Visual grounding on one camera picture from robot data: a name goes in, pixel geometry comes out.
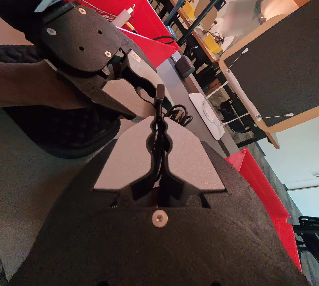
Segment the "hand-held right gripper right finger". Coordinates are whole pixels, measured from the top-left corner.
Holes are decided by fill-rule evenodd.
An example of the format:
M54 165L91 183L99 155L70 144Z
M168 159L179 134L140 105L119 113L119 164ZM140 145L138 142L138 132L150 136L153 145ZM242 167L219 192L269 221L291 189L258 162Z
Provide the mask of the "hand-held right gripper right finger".
M168 117L163 123L167 142L161 176L163 193L187 200L191 195L224 192L225 186L199 138Z

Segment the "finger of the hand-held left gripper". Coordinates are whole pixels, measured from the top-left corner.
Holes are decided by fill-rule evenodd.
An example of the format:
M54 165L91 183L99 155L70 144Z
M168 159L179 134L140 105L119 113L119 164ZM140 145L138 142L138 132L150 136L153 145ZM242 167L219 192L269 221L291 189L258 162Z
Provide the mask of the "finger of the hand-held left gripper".
M148 118L156 114L153 104L140 97L135 87L125 79L108 81L102 91L114 101L115 110L124 117Z
M155 98L157 85L164 85L158 73L152 69L133 50L130 50L122 62L122 78L131 83L134 88L141 88L151 98Z

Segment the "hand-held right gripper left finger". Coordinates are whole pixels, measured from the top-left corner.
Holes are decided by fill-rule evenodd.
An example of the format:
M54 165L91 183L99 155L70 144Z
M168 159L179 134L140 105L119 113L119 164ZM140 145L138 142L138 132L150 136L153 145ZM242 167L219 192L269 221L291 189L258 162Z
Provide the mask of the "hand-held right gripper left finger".
M149 116L118 138L94 185L95 191L130 195L133 200L151 191L155 183L155 123L155 117Z

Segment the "white plug adapter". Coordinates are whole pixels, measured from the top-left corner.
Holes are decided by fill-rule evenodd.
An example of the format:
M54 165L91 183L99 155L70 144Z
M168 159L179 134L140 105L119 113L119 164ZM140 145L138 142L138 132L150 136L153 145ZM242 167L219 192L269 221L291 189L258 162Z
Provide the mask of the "white plug adapter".
M115 19L111 22L116 27L122 27L124 26L133 16L135 4L133 4L132 7L129 7L128 9L124 9L118 16L115 17Z

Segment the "person's left forearm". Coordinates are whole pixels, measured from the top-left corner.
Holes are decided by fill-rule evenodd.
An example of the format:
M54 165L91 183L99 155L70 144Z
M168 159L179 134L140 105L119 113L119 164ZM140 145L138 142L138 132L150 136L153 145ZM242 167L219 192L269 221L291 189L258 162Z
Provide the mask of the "person's left forearm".
M79 109L90 105L69 83L58 78L45 61L0 63L0 107L44 105Z

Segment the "dark grey small box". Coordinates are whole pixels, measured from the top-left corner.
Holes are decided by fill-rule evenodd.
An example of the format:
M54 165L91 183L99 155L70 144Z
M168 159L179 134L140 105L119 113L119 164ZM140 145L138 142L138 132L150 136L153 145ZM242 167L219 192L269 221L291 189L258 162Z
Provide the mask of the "dark grey small box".
M195 71L195 67L188 56L183 55L175 62L175 68L181 78L189 77Z

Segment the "white stand with clear legs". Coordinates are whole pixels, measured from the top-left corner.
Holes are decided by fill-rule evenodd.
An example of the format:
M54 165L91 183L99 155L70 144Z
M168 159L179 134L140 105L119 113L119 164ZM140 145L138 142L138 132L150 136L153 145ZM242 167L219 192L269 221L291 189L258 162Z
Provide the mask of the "white stand with clear legs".
M237 95L241 96L243 98L242 102L244 104L248 105L248 109L251 110L253 118L256 118L257 121L262 120L262 116L259 113L259 111L256 109L256 107L253 105L253 103L249 100L247 95L244 93L243 89L241 88L239 82L233 75L232 71L229 69L226 70L226 73L230 76L230 78L227 79L227 81L221 85L221 87L217 88L214 92L210 93L208 96L204 97L201 93L191 93L189 94L189 99L191 100L192 104L196 108L197 112L201 116L203 122L209 129L210 133L214 137L215 140L220 140L221 137L225 133L224 126L228 125L230 122L236 121L244 116L249 115L249 113L245 113L229 122L222 123L218 117L218 115L215 113L213 108L209 105L208 99L210 96L212 96L214 93L219 91L221 88L226 86L229 82L233 84L237 88Z

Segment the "black honeycomb wrist rest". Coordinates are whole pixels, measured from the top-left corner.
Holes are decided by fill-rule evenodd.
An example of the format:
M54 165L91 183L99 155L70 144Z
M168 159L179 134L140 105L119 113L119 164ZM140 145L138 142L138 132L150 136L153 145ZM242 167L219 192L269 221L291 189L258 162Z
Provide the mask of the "black honeycomb wrist rest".
M15 106L4 111L36 145L63 159L81 158L102 148L121 125L117 114L101 105L70 110Z

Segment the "yellow plastic bin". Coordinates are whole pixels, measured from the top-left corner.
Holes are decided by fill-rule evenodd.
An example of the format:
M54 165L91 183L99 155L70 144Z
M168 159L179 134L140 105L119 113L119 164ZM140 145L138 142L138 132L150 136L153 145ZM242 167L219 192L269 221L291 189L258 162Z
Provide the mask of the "yellow plastic bin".
M203 43L207 46L210 52L214 54L218 54L223 51L223 49L215 41L214 36L212 36L211 34L207 34L207 36L203 40Z
M188 19L195 18L194 16L195 9L193 8L193 6L188 0L185 0L185 4L183 5L182 10L184 11Z

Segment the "black microphone on pole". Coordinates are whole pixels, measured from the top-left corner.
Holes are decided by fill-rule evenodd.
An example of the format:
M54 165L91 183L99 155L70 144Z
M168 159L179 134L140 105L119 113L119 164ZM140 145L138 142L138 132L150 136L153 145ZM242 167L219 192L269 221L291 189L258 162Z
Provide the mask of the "black microphone on pole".
M211 0L201 14L195 19L195 21L189 26L186 33L178 40L177 44L181 47L186 41L187 37L193 32L193 30L199 25L203 18L209 13L209 11L215 7L216 3L220 0Z

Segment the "black panel with wooden frame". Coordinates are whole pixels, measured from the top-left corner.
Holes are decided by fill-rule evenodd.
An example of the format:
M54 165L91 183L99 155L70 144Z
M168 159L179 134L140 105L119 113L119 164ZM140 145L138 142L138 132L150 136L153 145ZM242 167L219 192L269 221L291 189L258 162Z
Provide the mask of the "black panel with wooden frame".
M229 48L225 78L266 134L318 117L319 0L277 15Z

